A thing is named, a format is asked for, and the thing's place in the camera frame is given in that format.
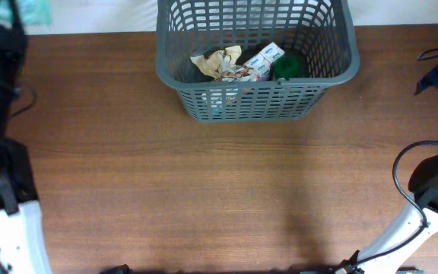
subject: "wood grain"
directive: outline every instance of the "wood grain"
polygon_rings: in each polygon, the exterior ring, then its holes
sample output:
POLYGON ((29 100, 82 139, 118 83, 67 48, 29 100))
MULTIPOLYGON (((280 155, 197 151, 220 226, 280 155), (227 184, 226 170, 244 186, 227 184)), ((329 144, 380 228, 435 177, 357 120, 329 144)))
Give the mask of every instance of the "wood grain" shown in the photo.
MULTIPOLYGON (((40 100, 8 133, 30 149, 54 273, 283 269, 368 245, 405 203, 395 156, 438 139, 438 92, 413 96, 438 25, 356 32, 357 76, 291 123, 197 123, 156 76, 152 33, 31 37, 40 100)), ((436 153, 410 153, 401 182, 436 153)), ((405 265, 438 273, 438 235, 405 265)))

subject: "brown wooden surface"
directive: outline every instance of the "brown wooden surface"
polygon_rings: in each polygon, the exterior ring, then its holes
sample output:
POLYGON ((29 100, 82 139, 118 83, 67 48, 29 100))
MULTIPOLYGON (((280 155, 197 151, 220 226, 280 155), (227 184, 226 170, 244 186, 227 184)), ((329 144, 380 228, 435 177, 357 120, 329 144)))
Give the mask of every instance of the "brown wooden surface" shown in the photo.
MULTIPOLYGON (((395 156, 438 139, 438 91, 413 96, 438 26, 356 32, 357 76, 291 123, 197 123, 155 74, 153 33, 32 37, 40 100, 8 134, 30 149, 54 273, 283 269, 369 244, 405 203, 395 156)), ((436 153, 410 153, 401 182, 436 153)), ((438 235, 405 265, 438 273, 438 235)))

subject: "white backdrop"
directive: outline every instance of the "white backdrop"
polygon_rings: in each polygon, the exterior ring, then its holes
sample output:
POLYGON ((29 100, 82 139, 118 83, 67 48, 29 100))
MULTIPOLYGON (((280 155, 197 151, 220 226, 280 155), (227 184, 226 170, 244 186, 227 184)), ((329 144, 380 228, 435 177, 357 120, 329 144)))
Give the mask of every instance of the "white backdrop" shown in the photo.
MULTIPOLYGON (((30 34, 155 31, 157 1, 53 0, 53 25, 30 34)), ((438 23, 438 0, 348 0, 355 25, 438 23)))

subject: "gray basket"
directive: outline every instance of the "gray basket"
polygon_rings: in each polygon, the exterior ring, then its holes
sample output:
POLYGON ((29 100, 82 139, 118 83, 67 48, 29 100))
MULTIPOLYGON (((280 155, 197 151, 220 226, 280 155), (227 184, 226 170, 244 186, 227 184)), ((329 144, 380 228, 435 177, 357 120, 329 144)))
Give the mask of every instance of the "gray basket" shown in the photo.
POLYGON ((158 8, 157 74, 201 122, 299 119, 360 66, 347 0, 160 0, 158 8), (304 54, 309 77, 204 82, 190 61, 211 49, 271 41, 304 54))

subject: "basket rim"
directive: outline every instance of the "basket rim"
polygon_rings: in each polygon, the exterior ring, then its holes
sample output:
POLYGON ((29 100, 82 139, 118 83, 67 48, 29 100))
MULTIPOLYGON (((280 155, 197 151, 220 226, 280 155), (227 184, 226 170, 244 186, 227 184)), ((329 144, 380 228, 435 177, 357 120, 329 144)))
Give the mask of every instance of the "basket rim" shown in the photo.
POLYGON ((167 32, 167 25, 165 24, 166 12, 165 1, 158 2, 158 19, 157 19, 157 55, 155 57, 155 70, 158 78, 167 86, 177 90, 195 90, 202 89, 208 90, 211 88, 287 88, 287 87, 331 87, 337 84, 343 84, 351 80, 359 71, 360 68, 360 55, 357 48, 356 33, 354 32, 354 24, 349 10, 348 0, 339 0, 342 6, 342 12, 345 19, 346 33, 348 34, 348 46, 351 53, 351 64, 348 69, 338 76, 332 78, 292 78, 289 81, 262 81, 262 82, 215 82, 214 86, 211 86, 211 82, 202 83, 182 83, 174 78, 170 77, 165 69, 164 60, 164 46, 162 41, 165 41, 165 35, 167 32))

